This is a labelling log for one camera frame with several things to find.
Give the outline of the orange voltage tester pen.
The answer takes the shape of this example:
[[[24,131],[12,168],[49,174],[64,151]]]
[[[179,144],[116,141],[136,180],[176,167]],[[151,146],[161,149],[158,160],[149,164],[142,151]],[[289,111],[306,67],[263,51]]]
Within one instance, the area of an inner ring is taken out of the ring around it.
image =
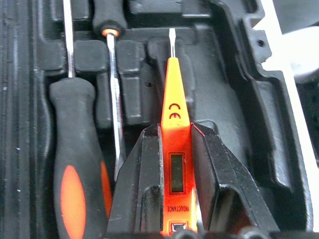
[[[175,55],[175,29],[169,30],[161,141],[163,149],[162,234],[189,229],[197,231],[196,184],[189,120],[179,60]]]

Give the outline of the slim black-handled screwdriver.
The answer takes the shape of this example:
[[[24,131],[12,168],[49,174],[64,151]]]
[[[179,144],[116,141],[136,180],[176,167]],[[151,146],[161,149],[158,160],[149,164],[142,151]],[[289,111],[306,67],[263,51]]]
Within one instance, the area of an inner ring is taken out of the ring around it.
[[[116,60],[116,40],[127,27],[123,13],[123,0],[94,0],[93,27],[106,39],[109,50],[109,77],[116,153],[114,180],[117,180],[126,159],[120,81]]]

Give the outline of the large black orange-handled screwdriver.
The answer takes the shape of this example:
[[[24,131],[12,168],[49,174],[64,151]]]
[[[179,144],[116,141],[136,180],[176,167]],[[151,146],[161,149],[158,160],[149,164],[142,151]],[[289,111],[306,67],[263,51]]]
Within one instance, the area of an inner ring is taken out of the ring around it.
[[[71,0],[63,0],[67,77],[49,87],[57,146],[54,208],[60,239],[102,239],[112,192],[93,119],[94,86],[76,76]]]

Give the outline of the black plastic tool case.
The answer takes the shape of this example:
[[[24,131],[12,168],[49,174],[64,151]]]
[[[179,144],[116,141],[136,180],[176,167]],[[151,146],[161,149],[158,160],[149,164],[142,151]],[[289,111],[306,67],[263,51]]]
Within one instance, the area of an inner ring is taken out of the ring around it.
[[[71,10],[75,73],[95,88],[93,119],[113,202],[109,50],[93,27],[94,0],[71,0]],[[265,15],[261,0],[123,0],[123,13],[116,60],[126,159],[141,132],[160,125],[174,28],[191,125],[219,134],[250,172],[279,231],[205,230],[196,189],[196,232],[106,232],[102,239],[319,239],[287,84],[281,72],[262,68],[271,50],[265,32],[254,30]],[[0,0],[0,239],[60,239],[49,87],[67,73],[63,0]]]

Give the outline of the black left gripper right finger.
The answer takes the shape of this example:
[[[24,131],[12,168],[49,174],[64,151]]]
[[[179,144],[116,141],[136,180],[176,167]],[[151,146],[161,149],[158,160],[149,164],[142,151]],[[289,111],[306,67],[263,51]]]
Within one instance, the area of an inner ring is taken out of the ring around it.
[[[236,234],[247,226],[277,232],[273,218],[248,169],[206,126],[191,126],[195,182],[203,227]]]

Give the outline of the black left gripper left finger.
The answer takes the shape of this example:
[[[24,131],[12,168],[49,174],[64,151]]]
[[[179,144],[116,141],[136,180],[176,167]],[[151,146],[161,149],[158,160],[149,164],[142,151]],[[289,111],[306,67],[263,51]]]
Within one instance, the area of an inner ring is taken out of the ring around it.
[[[145,128],[116,182],[107,233],[159,233],[163,218],[163,155],[160,127]]]

